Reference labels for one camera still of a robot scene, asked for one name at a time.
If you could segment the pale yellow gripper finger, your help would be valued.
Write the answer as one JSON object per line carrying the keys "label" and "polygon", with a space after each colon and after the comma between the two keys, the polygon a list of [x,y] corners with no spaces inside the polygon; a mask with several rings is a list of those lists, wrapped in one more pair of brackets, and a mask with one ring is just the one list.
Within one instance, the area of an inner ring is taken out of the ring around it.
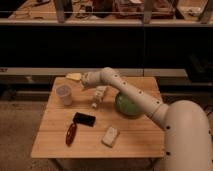
{"label": "pale yellow gripper finger", "polygon": [[69,73],[66,75],[66,78],[74,81],[80,81],[81,76],[81,73]]}

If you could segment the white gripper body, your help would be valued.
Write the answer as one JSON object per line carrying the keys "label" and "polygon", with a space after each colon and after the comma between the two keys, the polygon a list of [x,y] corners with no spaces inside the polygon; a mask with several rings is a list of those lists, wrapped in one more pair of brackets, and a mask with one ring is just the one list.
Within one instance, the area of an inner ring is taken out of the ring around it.
{"label": "white gripper body", "polygon": [[82,85],[85,88],[96,87],[101,84],[100,72],[86,72],[81,77]]}

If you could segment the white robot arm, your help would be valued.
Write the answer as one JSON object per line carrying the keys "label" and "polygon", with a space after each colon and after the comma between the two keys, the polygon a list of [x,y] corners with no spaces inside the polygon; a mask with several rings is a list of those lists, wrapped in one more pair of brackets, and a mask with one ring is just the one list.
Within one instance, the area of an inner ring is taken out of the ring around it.
{"label": "white robot arm", "polygon": [[80,81],[85,89],[112,86],[135,103],[164,131],[165,171],[213,171],[210,124],[197,103],[179,100],[168,105],[128,83],[110,67],[69,73],[66,78]]}

